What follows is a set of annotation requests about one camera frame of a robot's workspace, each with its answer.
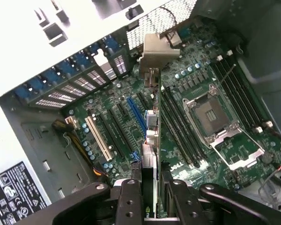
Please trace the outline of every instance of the pcie slot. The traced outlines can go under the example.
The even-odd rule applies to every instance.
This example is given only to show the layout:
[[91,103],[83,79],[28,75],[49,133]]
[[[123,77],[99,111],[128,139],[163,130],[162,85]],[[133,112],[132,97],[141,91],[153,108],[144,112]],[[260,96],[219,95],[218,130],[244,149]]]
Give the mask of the pcie slot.
[[[228,65],[225,59],[220,61],[220,65],[222,66],[224,73],[227,73],[230,70],[230,66]],[[260,124],[260,121],[247,95],[245,94],[244,90],[241,88],[238,80],[235,79],[233,70],[231,71],[230,75],[228,75],[227,78],[229,78],[229,81],[231,81],[231,84],[233,84],[233,87],[235,88],[237,95],[240,97],[242,103],[244,104],[244,107],[246,108],[246,111],[249,113],[250,119],[252,121],[252,125],[256,126],[256,124]]]
[[202,148],[198,144],[198,141],[196,139],[196,136],[189,128],[190,123],[187,122],[183,114],[184,112],[181,112],[180,107],[177,105],[177,102],[175,101],[174,97],[172,96],[170,90],[166,89],[164,92],[164,98],[169,102],[169,105],[174,112],[174,116],[177,118],[180,126],[183,128],[183,130],[186,133],[186,136],[188,138],[188,141],[193,145],[193,149],[199,159],[206,159],[207,155],[203,152]]
[[111,152],[109,151],[107,144],[105,143],[100,132],[98,131],[97,127],[95,126],[95,124],[93,122],[93,118],[88,116],[87,118],[85,118],[85,121],[86,121],[87,125],[89,126],[89,129],[92,132],[93,136],[95,137],[95,140],[97,141],[98,146],[100,147],[100,150],[102,151],[105,159],[107,161],[112,160]]
[[[232,62],[232,58],[231,57],[226,58],[226,62],[227,62],[227,64],[230,67],[231,67],[231,64],[234,63],[234,62]],[[241,88],[243,89],[243,92],[245,93],[246,97],[248,98],[249,103],[251,104],[251,107],[255,111],[255,114],[256,114],[258,120],[261,121],[261,122],[264,122],[265,118],[263,118],[263,116],[261,115],[261,112],[260,112],[259,108],[256,106],[255,101],[253,100],[252,95],[249,92],[248,87],[246,87],[246,85],[245,85],[244,81],[242,80],[242,78],[239,75],[235,74],[235,73],[232,73],[232,75],[236,78],[236,80],[240,84]]]
[[100,121],[102,122],[102,124],[103,124],[105,130],[107,131],[108,135],[110,136],[110,138],[111,138],[111,140],[112,140],[112,143],[113,143],[113,145],[114,145],[114,147],[115,147],[115,151],[117,151],[117,153],[118,153],[122,158],[124,158],[125,155],[124,155],[124,153],[123,153],[121,147],[119,146],[119,144],[118,144],[118,142],[117,142],[115,136],[113,135],[113,133],[112,133],[110,127],[108,126],[106,120],[104,119],[104,117],[103,117],[102,115],[98,115],[98,118],[100,119]]
[[136,95],[137,95],[137,97],[139,98],[139,100],[140,100],[142,106],[143,106],[146,110],[149,109],[149,106],[147,105],[147,102],[146,102],[144,96],[142,95],[142,93],[139,92],[139,93],[137,93]]
[[131,99],[131,97],[127,98],[127,103],[129,104],[130,108],[132,109],[132,112],[134,113],[142,131],[144,132],[144,134],[146,135],[147,132],[147,128],[146,128],[146,124],[144,121],[143,116],[141,115],[139,109],[137,108],[137,106],[135,105],[134,101]]
[[114,121],[115,125],[117,126],[118,130],[120,131],[120,134],[121,134],[121,136],[122,136],[122,138],[123,138],[123,140],[124,140],[124,142],[125,142],[125,145],[128,146],[128,148],[129,148],[129,150],[130,150],[131,152],[133,152],[133,147],[132,147],[132,145],[130,144],[129,139],[128,139],[128,137],[127,137],[125,131],[124,131],[123,128],[121,127],[120,122],[118,121],[118,119],[117,119],[117,117],[116,117],[114,111],[113,111],[112,109],[108,109],[107,112],[109,113],[109,115],[110,115],[111,118],[113,119],[113,121]]
[[175,141],[177,146],[180,148],[181,153],[184,156],[184,159],[187,161],[188,164],[194,164],[195,167],[199,167],[199,162],[193,154],[191,153],[189,143],[186,140],[185,134],[178,126],[177,122],[174,120],[173,117],[170,116],[170,113],[168,111],[168,106],[164,103],[164,101],[161,101],[162,103],[162,115],[163,115],[163,121],[166,121],[168,129],[171,131],[172,135],[175,137]]
[[[213,64],[211,67],[214,70],[215,74],[217,75],[218,79],[220,81],[222,81],[225,74],[222,74],[222,72],[220,71],[218,63]],[[231,103],[233,104],[233,106],[234,106],[238,116],[240,117],[241,121],[243,122],[244,126],[246,127],[246,129],[250,129],[252,124],[248,120],[249,116],[247,116],[247,111],[246,110],[243,111],[244,108],[243,108],[243,105],[240,104],[241,103],[240,97],[237,95],[235,90],[232,89],[233,84],[231,85],[228,82],[229,81],[228,77],[222,82],[222,86],[223,86],[227,96],[231,100]]]
[[122,114],[122,116],[126,116],[127,115],[126,110],[123,108],[121,103],[118,103],[117,107],[118,107],[118,110],[120,111],[120,113]]

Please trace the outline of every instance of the cable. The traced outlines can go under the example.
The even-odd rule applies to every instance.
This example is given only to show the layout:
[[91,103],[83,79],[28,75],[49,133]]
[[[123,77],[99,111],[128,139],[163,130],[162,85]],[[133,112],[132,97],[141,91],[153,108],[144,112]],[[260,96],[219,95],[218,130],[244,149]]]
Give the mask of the cable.
[[[167,11],[168,13],[170,13],[172,15],[172,17],[174,18],[175,26],[177,26],[178,23],[177,23],[177,19],[176,19],[174,13],[172,11],[170,11],[168,8],[165,8],[164,6],[160,6],[159,8],[161,8],[161,9]],[[175,36],[175,33],[173,33],[173,35],[169,39],[172,40],[174,36]]]
[[272,204],[273,207],[277,204],[276,200],[273,199],[272,201],[268,201],[267,199],[265,199],[262,195],[261,195],[261,190],[264,188],[264,185],[277,173],[281,170],[281,166],[276,169],[274,172],[271,173],[271,175],[268,176],[268,178],[266,178],[266,180],[262,183],[262,185],[260,186],[260,188],[258,189],[258,195],[260,196],[260,198],[266,202],[266,203],[269,203],[269,204]]
[[279,139],[281,139],[281,134],[280,134],[279,132],[275,131],[275,130],[272,129],[272,128],[268,128],[267,130],[268,130],[273,136],[278,137]]

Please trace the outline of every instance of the green circuit board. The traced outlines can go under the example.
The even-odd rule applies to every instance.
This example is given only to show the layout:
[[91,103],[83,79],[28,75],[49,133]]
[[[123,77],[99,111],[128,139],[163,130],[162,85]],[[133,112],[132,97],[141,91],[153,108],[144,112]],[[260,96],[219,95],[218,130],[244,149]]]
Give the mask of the green circuit board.
[[[194,99],[206,93],[210,84],[219,84],[219,78],[210,67],[210,61],[217,55],[226,53],[228,49],[216,38],[216,32],[212,23],[200,28],[195,26],[183,28],[178,32],[184,42],[181,56],[162,71],[162,85],[170,87],[171,95],[182,113],[184,112],[183,98]],[[221,85],[218,88],[222,93],[220,103],[223,110],[227,114],[232,113],[243,126],[225,90]],[[69,116],[70,110],[74,111],[74,116],[81,127],[77,131],[81,142],[88,142],[94,163],[99,163],[103,168],[108,166],[104,169],[109,175],[111,184],[130,176],[130,164],[140,156],[141,144],[145,140],[144,132],[127,98],[130,97],[141,115],[144,115],[146,110],[152,109],[151,94],[151,90],[145,88],[143,80],[138,77],[138,65],[136,65],[130,76],[115,80],[103,90],[80,99],[63,111],[66,116]],[[114,158],[108,163],[91,132],[85,132],[82,128],[88,116],[96,118],[96,126],[114,154]],[[249,130],[247,132],[266,151],[272,153],[274,162],[281,164],[281,142],[278,139],[264,132],[261,134]],[[207,155],[207,159],[200,162],[199,168],[189,165],[170,130],[165,123],[162,123],[161,160],[170,163],[174,178],[188,180],[195,188],[206,182],[218,183],[228,188],[233,188],[235,183],[246,186],[274,170],[272,165],[264,164],[258,159],[257,164],[250,168],[240,168],[236,173],[231,172],[213,149],[207,148],[200,142],[198,145]],[[227,161],[235,162],[240,159],[245,160],[249,154],[257,150],[257,146],[245,134],[240,134],[217,146],[217,149]]]

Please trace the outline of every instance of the black ram slot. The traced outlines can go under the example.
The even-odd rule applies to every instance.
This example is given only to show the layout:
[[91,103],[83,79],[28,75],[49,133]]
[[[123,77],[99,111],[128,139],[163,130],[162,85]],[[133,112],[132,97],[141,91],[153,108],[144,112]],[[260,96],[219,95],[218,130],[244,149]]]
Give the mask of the black ram slot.
[[[229,66],[229,64],[227,63],[227,61],[221,60],[221,64],[223,66],[223,68],[225,69],[225,71],[229,71],[231,68]],[[240,94],[240,96],[242,97],[242,100],[252,118],[252,120],[254,121],[254,125],[256,124],[261,124],[261,121],[258,118],[258,115],[256,114],[254,107],[252,106],[252,103],[250,102],[250,100],[248,99],[247,94],[245,93],[244,89],[241,87],[240,83],[238,82],[238,80],[236,79],[236,76],[234,74],[234,71],[231,71],[231,73],[228,75],[230,77],[230,79],[232,80],[232,82],[234,83],[237,92]]]
[[139,98],[139,100],[140,100],[142,106],[145,108],[145,110],[148,110],[148,109],[149,109],[149,106],[148,106],[148,104],[147,104],[147,102],[146,102],[146,100],[145,100],[143,94],[139,92],[139,93],[137,93],[136,95],[137,95],[137,97]]
[[123,108],[122,104],[121,103],[118,103],[117,104],[117,107],[118,107],[118,110],[120,111],[121,115],[122,116],[127,116],[128,113],[126,112],[126,110]]
[[107,131],[108,135],[110,136],[112,142],[113,142],[113,146],[115,147],[115,150],[117,151],[117,153],[122,157],[122,158],[125,158],[125,155],[124,153],[122,152],[121,150],[121,147],[119,146],[115,136],[112,134],[112,131],[110,129],[110,127],[108,126],[106,120],[103,118],[103,116],[99,115],[98,116],[100,121],[102,122],[105,130]]
[[[217,63],[216,64],[213,64],[212,66],[212,69],[214,70],[216,76],[218,77],[218,79],[220,81],[222,81],[223,77],[225,75],[222,75]],[[239,103],[239,99],[237,99],[237,96],[234,95],[234,92],[233,90],[230,88],[228,82],[227,82],[227,79],[225,79],[223,82],[222,82],[222,86],[228,96],[228,98],[230,99],[231,103],[233,104],[234,106],[234,109],[236,110],[238,116],[240,117],[241,121],[243,122],[244,126],[246,127],[246,129],[250,129],[251,128],[251,125],[250,125],[250,122],[247,120],[247,117],[245,116],[244,112],[243,112],[243,108],[242,108],[242,105],[240,105]]]
[[181,154],[184,155],[185,160],[189,164],[193,164],[195,167],[199,168],[199,162],[194,158],[192,154],[190,154],[189,147],[187,147],[187,143],[185,141],[185,136],[183,136],[182,130],[177,126],[177,122],[173,120],[170,116],[167,106],[162,101],[162,114],[164,115],[163,121],[169,121],[167,124],[169,130],[172,135],[175,137],[175,141],[178,147],[180,147]]
[[171,113],[172,118],[177,121],[177,127],[181,129],[181,134],[183,135],[183,137],[185,137],[185,144],[188,146],[190,154],[193,155],[197,160],[202,159],[203,157],[201,155],[199,148],[197,147],[195,141],[192,139],[191,134],[188,133],[185,124],[183,124],[182,122],[181,115],[179,115],[179,111],[177,110],[177,108],[175,108],[173,102],[170,101],[166,91],[163,96],[163,101],[167,103],[168,105],[167,109],[169,109],[172,112]]
[[[234,64],[234,62],[232,61],[231,57],[228,57],[225,59],[227,64],[231,67],[231,64]],[[257,105],[255,104],[254,99],[251,96],[250,91],[248,90],[248,87],[245,85],[244,81],[242,80],[241,76],[239,74],[237,74],[237,70],[234,69],[234,71],[236,71],[236,74],[233,73],[233,76],[237,79],[238,83],[240,84],[241,88],[243,89],[244,93],[246,94],[246,97],[248,98],[251,107],[254,109],[256,116],[258,117],[259,122],[264,122],[266,119],[263,118],[259,108],[257,107]]]
[[[225,68],[222,61],[220,61],[218,63],[219,70],[222,72],[222,75],[225,75],[229,71],[229,68]],[[232,76],[232,72],[226,77],[226,81],[227,81],[228,85],[231,87],[233,95],[238,98],[238,101],[241,104],[241,109],[244,112],[247,120],[249,121],[250,126],[254,127],[256,125],[256,123],[250,112],[250,108],[248,107],[248,104],[247,104],[246,100],[244,99],[242,90],[239,88],[238,84],[232,80],[231,76]]]
[[109,113],[109,115],[111,116],[111,118],[113,119],[115,124],[117,125],[117,128],[120,131],[120,134],[122,135],[125,144],[129,147],[130,151],[133,152],[133,147],[130,144],[128,137],[127,137],[125,131],[123,130],[122,126],[120,125],[120,122],[118,121],[114,111],[112,109],[108,109],[107,112]]
[[186,136],[188,137],[188,141],[193,145],[193,149],[196,151],[197,156],[199,159],[207,159],[207,155],[203,152],[202,148],[200,147],[196,135],[190,129],[190,123],[185,119],[185,112],[181,111],[180,107],[178,106],[177,102],[175,101],[174,97],[172,96],[170,89],[166,88],[165,95],[164,95],[169,102],[169,105],[174,112],[174,115],[177,117],[180,126],[183,127],[184,131],[186,132]]

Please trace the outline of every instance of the perforated metal panel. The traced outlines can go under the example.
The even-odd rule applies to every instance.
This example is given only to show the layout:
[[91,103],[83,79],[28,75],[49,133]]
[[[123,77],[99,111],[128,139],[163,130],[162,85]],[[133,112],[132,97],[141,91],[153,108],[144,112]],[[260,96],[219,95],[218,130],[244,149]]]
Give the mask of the perforated metal panel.
[[145,34],[162,33],[188,19],[197,0],[172,0],[139,19],[139,26],[127,32],[129,49],[143,44]]

